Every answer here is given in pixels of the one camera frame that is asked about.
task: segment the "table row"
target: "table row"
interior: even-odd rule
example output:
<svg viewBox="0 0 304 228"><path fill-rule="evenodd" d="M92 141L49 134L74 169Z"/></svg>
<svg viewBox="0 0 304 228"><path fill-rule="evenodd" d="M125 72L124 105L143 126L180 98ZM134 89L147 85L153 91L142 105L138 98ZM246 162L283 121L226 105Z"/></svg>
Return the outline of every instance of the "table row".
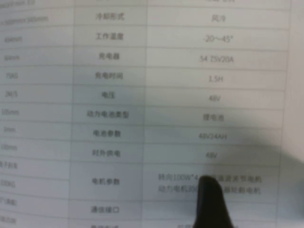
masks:
<svg viewBox="0 0 304 228"><path fill-rule="evenodd" d="M0 120L277 129L282 127L283 110L2 103Z"/></svg>
<svg viewBox="0 0 304 228"><path fill-rule="evenodd" d="M278 109L284 91L86 85L0 85L0 102Z"/></svg>
<svg viewBox="0 0 304 228"><path fill-rule="evenodd" d="M4 157L0 172L0 192L62 200L195 201L199 177L212 175L228 201L276 203L279 178L278 167L100 164Z"/></svg>
<svg viewBox="0 0 304 228"><path fill-rule="evenodd" d="M279 147L117 144L0 139L0 155L72 162L278 166Z"/></svg>
<svg viewBox="0 0 304 228"><path fill-rule="evenodd" d="M182 7L76 7L0 16L0 30L64 25L148 25L289 29L289 11Z"/></svg>
<svg viewBox="0 0 304 228"><path fill-rule="evenodd" d="M14 12L18 10L38 10L54 7L83 7L83 6L179 6L179 7L227 7L289 10L291 0L28 0L5 2L0 4L0 12Z"/></svg>
<svg viewBox="0 0 304 228"><path fill-rule="evenodd" d="M139 221L195 218L195 201L96 201L60 200L0 193L0 210L71 219ZM227 202L233 219L275 221L276 203Z"/></svg>
<svg viewBox="0 0 304 228"><path fill-rule="evenodd" d="M194 219L168 219L168 220L139 220L139 221L101 221L83 219L46 218L41 216L26 215L8 211L0 211L0 224L11 228L41 227L44 228L191 228ZM233 220L236 228L275 228L273 222L257 222Z"/></svg>
<svg viewBox="0 0 304 228"><path fill-rule="evenodd" d="M177 88L285 90L286 72L157 67L2 67L0 84L153 86Z"/></svg>
<svg viewBox="0 0 304 228"><path fill-rule="evenodd" d="M286 71L287 52L143 47L44 47L0 52L0 67L87 65Z"/></svg>
<svg viewBox="0 0 304 228"><path fill-rule="evenodd" d="M76 26L1 32L0 48L111 46L288 50L289 31L265 29Z"/></svg>
<svg viewBox="0 0 304 228"><path fill-rule="evenodd" d="M128 126L0 121L0 137L114 143L281 145L280 128Z"/></svg>
<svg viewBox="0 0 304 228"><path fill-rule="evenodd" d="M178 208L180 209L180 214L184 212L184 214L189 214L189 211L186 211L186 209L190 208L192 205L186 205L185 208L181 208L181 205L178 204ZM143 211L143 213L149 213L147 210L151 209L153 206L150 206L149 204L145 204L146 209ZM229 209L234 208L233 213L234 217L236 219L233 219L233 223L236 225L236 228L275 228L275 219L271 216L273 213L272 207L265 206L263 209L263 212L269 208L271 210L266 215L262 216L259 220L257 218L258 214L255 211L255 219L249 220L245 219L248 218L248 216L245 216L244 218L241 218L238 216L238 213L240 215L244 215L244 213L248 212L246 210L245 212L242 211L242 208L248 208L248 205L245 206L239 206L237 204L231 204L229 205ZM256 206L252 207L252 210L257 209L257 211L260 208L257 208ZM193 215L185 219L112 219L112 220L103 220L103 219L76 219L76 218L70 218L69 221L64 218L48 218L44 216L34 216L34 215L28 215L28 214L22 214L22 213L14 213L2 210L0 211L0 224L5 225L5 227L41 227L41 224L45 224L44 228L191 228L194 222Z"/></svg>

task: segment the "white paper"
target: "white paper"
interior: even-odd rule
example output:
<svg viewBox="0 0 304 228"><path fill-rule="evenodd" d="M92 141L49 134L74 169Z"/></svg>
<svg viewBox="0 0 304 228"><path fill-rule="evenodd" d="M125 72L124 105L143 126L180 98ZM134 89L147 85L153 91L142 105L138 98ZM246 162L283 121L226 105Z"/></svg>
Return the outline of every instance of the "white paper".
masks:
<svg viewBox="0 0 304 228"><path fill-rule="evenodd" d="M1 0L0 227L304 227L304 2Z"/></svg>

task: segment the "table cell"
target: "table cell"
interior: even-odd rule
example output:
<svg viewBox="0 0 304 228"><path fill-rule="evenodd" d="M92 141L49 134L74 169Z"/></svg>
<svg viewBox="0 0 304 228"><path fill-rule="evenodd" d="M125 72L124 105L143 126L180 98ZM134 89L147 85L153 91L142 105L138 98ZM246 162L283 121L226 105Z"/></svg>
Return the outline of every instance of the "table cell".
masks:
<svg viewBox="0 0 304 228"><path fill-rule="evenodd" d="M0 30L73 25L73 8L42 9L0 16Z"/></svg>
<svg viewBox="0 0 304 228"><path fill-rule="evenodd" d="M70 103L72 85L0 85L0 102Z"/></svg>
<svg viewBox="0 0 304 228"><path fill-rule="evenodd" d="M233 219L273 222L276 219L275 205L229 203L227 207ZM144 202L142 210L144 220L178 219L194 221L196 202Z"/></svg>
<svg viewBox="0 0 304 228"><path fill-rule="evenodd" d="M284 92L212 89L146 88L146 105L283 109Z"/></svg>
<svg viewBox="0 0 304 228"><path fill-rule="evenodd" d="M281 145L281 130L190 127L145 127L145 143L212 145Z"/></svg>
<svg viewBox="0 0 304 228"><path fill-rule="evenodd" d="M142 221L142 228L191 228L194 219L165 220L165 221Z"/></svg>
<svg viewBox="0 0 304 228"><path fill-rule="evenodd" d="M147 66L286 71L287 53L148 48Z"/></svg>
<svg viewBox="0 0 304 228"><path fill-rule="evenodd" d="M149 6L290 9L290 0L149 0Z"/></svg>
<svg viewBox="0 0 304 228"><path fill-rule="evenodd" d="M0 67L72 64L72 47L10 49L0 52Z"/></svg>
<svg viewBox="0 0 304 228"><path fill-rule="evenodd" d="M48 217L68 217L68 200L0 193L0 210Z"/></svg>
<svg viewBox="0 0 304 228"><path fill-rule="evenodd" d="M1 104L1 120L67 122L72 120L72 105Z"/></svg>
<svg viewBox="0 0 304 228"><path fill-rule="evenodd" d="M70 227L73 228L98 228L98 227L109 227L109 228L142 228L141 221L84 221L77 219L69 220Z"/></svg>
<svg viewBox="0 0 304 228"><path fill-rule="evenodd" d="M0 138L0 155L32 159L70 159L70 141Z"/></svg>
<svg viewBox="0 0 304 228"><path fill-rule="evenodd" d="M143 228L191 228L193 226L194 220L189 219L186 221L167 220L167 221L143 221ZM276 223L274 222L242 222L242 221L232 221L235 228L276 228Z"/></svg>
<svg viewBox="0 0 304 228"><path fill-rule="evenodd" d="M77 26L75 45L144 47L147 43L145 26Z"/></svg>
<svg viewBox="0 0 304 228"><path fill-rule="evenodd" d="M197 198L201 175L214 176L227 202L276 203L279 168L180 164L145 164L143 200L192 200Z"/></svg>
<svg viewBox="0 0 304 228"><path fill-rule="evenodd" d="M145 125L282 128L283 111L198 108L145 109Z"/></svg>
<svg viewBox="0 0 304 228"><path fill-rule="evenodd" d="M71 219L139 221L142 214L141 202L71 200L69 204L69 217Z"/></svg>
<svg viewBox="0 0 304 228"><path fill-rule="evenodd" d="M288 29L289 11L149 7L148 25Z"/></svg>
<svg viewBox="0 0 304 228"><path fill-rule="evenodd" d="M145 68L76 66L74 84L145 86Z"/></svg>
<svg viewBox="0 0 304 228"><path fill-rule="evenodd" d="M0 158L1 174L29 178L68 180L70 164L67 161L42 161L23 158Z"/></svg>
<svg viewBox="0 0 304 228"><path fill-rule="evenodd" d="M112 0L112 1L99 1L99 0L75 0L76 6L146 6L147 0Z"/></svg>
<svg viewBox="0 0 304 228"><path fill-rule="evenodd" d="M286 72L148 68L147 86L285 90Z"/></svg>
<svg viewBox="0 0 304 228"><path fill-rule="evenodd" d="M276 228L275 222L232 221L236 228Z"/></svg>
<svg viewBox="0 0 304 228"><path fill-rule="evenodd" d="M0 84L72 84L72 66L3 67Z"/></svg>
<svg viewBox="0 0 304 228"><path fill-rule="evenodd" d="M140 201L142 168L139 164L72 162L70 199Z"/></svg>
<svg viewBox="0 0 304 228"><path fill-rule="evenodd" d="M74 86L74 103L94 105L143 105L144 88Z"/></svg>
<svg viewBox="0 0 304 228"><path fill-rule="evenodd" d="M71 140L71 124L0 122L0 137Z"/></svg>
<svg viewBox="0 0 304 228"><path fill-rule="evenodd" d="M230 28L148 27L148 47L288 50L289 32Z"/></svg>
<svg viewBox="0 0 304 228"><path fill-rule="evenodd" d="M131 127L121 125L73 125L73 140L118 142L118 143L142 143L143 127Z"/></svg>
<svg viewBox="0 0 304 228"><path fill-rule="evenodd" d="M28 195L35 197L69 197L68 180L46 180L1 175L0 192Z"/></svg>
<svg viewBox="0 0 304 228"><path fill-rule="evenodd" d="M75 25L146 25L147 7L75 8Z"/></svg>
<svg viewBox="0 0 304 228"><path fill-rule="evenodd" d="M96 124L143 124L144 108L74 105L73 122Z"/></svg>
<svg viewBox="0 0 304 228"><path fill-rule="evenodd" d="M43 8L54 7L72 7L73 0L22 0L22 1L7 1L0 3L0 13L14 12L19 10L37 10Z"/></svg>
<svg viewBox="0 0 304 228"><path fill-rule="evenodd" d="M127 47L76 47L75 65L88 66L130 66L146 65L146 49Z"/></svg>
<svg viewBox="0 0 304 228"><path fill-rule="evenodd" d="M72 161L142 163L142 144L72 142Z"/></svg>
<svg viewBox="0 0 304 228"><path fill-rule="evenodd" d="M0 48L72 46L73 27L9 30L0 34Z"/></svg>
<svg viewBox="0 0 304 228"><path fill-rule="evenodd" d="M44 216L25 215L8 211L0 211L0 216L6 218L6 221L0 220L0 225L4 226L5 228L36 228L41 227L41 224L43 224L43 228L68 227L67 218L48 218Z"/></svg>
<svg viewBox="0 0 304 228"><path fill-rule="evenodd" d="M279 166L279 147L258 146L144 146L144 163Z"/></svg>

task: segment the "specification table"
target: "specification table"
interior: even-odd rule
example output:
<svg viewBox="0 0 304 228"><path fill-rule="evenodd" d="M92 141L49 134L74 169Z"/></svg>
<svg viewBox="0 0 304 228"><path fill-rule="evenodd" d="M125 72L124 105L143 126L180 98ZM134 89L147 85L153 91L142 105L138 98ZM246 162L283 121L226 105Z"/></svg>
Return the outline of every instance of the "specification table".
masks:
<svg viewBox="0 0 304 228"><path fill-rule="evenodd" d="M276 228L290 10L0 3L0 227L191 228L206 174Z"/></svg>

